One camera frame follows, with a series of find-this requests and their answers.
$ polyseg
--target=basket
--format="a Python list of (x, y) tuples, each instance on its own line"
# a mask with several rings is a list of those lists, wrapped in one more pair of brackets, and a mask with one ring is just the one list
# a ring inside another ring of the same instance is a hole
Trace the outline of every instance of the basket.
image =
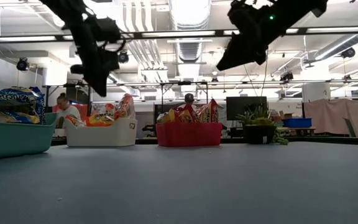
[(136, 142), (137, 120), (119, 118), (108, 127), (76, 127), (66, 119), (67, 146), (121, 147)]
[(156, 125), (159, 146), (191, 147), (218, 146), (221, 143), (221, 123), (163, 123)]
[(0, 159), (48, 150), (56, 119), (57, 114), (45, 113), (46, 125), (0, 123)]
[(284, 119), (284, 127), (288, 128), (310, 128), (311, 118), (288, 118)]

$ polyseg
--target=person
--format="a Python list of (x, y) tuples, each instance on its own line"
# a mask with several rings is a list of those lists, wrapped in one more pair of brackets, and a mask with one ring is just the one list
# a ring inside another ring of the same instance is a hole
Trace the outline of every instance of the person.
[(58, 122), (57, 128), (64, 128), (64, 120), (66, 116), (71, 116), (73, 118), (81, 120), (81, 115), (78, 109), (70, 105), (68, 99), (66, 97), (66, 93), (61, 93), (60, 96), (57, 98), (57, 105), (59, 107), (58, 112)]
[(185, 104), (179, 106), (180, 108), (184, 108), (185, 106), (191, 106), (193, 108), (194, 111), (196, 111), (197, 107), (195, 105), (193, 105), (194, 102), (194, 95), (191, 93), (187, 93), (185, 95)]

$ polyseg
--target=red basket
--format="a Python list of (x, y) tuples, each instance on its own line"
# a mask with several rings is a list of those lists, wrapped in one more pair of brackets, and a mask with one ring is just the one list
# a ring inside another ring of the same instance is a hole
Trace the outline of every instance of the red basket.
[(218, 146), (221, 143), (221, 123), (163, 123), (157, 124), (160, 146)]

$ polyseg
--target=blue table surface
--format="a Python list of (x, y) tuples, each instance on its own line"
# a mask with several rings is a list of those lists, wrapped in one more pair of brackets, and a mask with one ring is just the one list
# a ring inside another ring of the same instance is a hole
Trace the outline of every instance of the blue table surface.
[(358, 223), (358, 146), (55, 146), (0, 160), (0, 223)]

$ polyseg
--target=teal bin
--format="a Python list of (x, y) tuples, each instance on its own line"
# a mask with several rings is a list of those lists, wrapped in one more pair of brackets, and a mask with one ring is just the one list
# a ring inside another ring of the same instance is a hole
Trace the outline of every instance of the teal bin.
[(46, 125), (0, 123), (0, 159), (45, 152), (52, 142), (57, 114), (45, 114)]

